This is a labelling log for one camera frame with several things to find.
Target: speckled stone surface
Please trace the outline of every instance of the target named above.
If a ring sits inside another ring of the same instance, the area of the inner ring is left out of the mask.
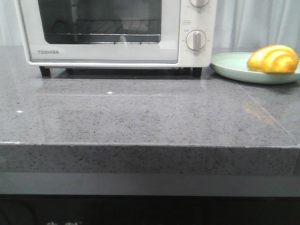
[[[297,174],[298,82],[246,85],[209,68],[42,79],[20,47],[0,47],[0,67],[0,172]]]

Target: plate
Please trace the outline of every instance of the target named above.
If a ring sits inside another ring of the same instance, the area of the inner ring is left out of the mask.
[[[300,66],[293,74],[267,74],[249,71],[247,61],[252,54],[248,52],[215,54],[211,57],[210,67],[222,76],[250,83],[278,84],[300,79]]]

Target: control knob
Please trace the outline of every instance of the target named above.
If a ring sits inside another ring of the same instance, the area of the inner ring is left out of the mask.
[[[200,51],[205,46],[206,36],[201,30],[194,30],[187,36],[187,46],[194,51]]]
[[[189,0],[191,4],[197,8],[204,7],[207,5],[209,0]]]

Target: white toaster oven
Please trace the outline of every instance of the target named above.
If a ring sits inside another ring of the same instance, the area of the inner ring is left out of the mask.
[[[49,68],[201,68],[217,0],[15,0],[26,60]]]

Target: yellow bun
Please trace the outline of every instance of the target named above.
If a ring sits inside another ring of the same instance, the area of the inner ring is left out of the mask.
[[[299,63],[296,52],[285,45],[269,45],[259,49],[247,61],[250,71],[292,74]]]

